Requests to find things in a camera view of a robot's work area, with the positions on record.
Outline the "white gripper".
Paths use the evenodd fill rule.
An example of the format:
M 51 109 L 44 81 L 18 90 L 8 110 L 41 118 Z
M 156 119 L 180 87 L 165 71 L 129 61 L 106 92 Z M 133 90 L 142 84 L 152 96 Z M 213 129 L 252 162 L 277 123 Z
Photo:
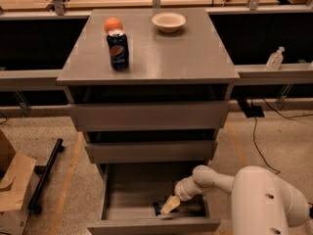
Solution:
M 192 176 L 178 181 L 174 187 L 176 196 L 170 196 L 162 206 L 160 213 L 168 214 L 180 206 L 180 200 L 187 202 L 199 194 L 199 185 Z

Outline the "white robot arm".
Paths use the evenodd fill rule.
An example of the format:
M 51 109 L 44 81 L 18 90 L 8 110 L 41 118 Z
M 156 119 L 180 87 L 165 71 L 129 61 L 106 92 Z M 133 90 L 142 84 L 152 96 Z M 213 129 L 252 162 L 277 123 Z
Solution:
M 233 235 L 289 235 L 291 227 L 304 224 L 310 217 L 308 201 L 301 191 L 255 165 L 241 168 L 234 176 L 198 165 L 191 176 L 176 183 L 174 194 L 160 212 L 168 214 L 212 187 L 231 196 Z

